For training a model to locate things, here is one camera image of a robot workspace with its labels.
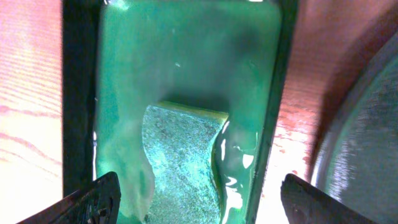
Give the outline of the green yellow sponge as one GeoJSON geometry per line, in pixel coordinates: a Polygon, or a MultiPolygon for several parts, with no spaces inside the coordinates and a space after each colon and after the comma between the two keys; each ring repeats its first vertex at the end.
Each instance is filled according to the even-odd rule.
{"type": "Polygon", "coordinates": [[[149,105],[142,145],[154,173],[148,223],[219,223],[214,142],[228,114],[171,102],[149,105]]]}

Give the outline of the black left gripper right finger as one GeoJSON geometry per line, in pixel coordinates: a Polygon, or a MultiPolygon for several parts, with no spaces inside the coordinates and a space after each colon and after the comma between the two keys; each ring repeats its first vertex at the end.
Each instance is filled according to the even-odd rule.
{"type": "Polygon", "coordinates": [[[289,223],[376,224],[294,174],[285,176],[280,197],[289,223]]]}

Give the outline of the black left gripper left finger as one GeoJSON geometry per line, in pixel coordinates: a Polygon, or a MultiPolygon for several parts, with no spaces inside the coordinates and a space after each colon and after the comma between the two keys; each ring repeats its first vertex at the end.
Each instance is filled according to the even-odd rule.
{"type": "Polygon", "coordinates": [[[22,223],[116,224],[121,190],[118,175],[108,172],[87,187],[21,221],[22,223]]]}

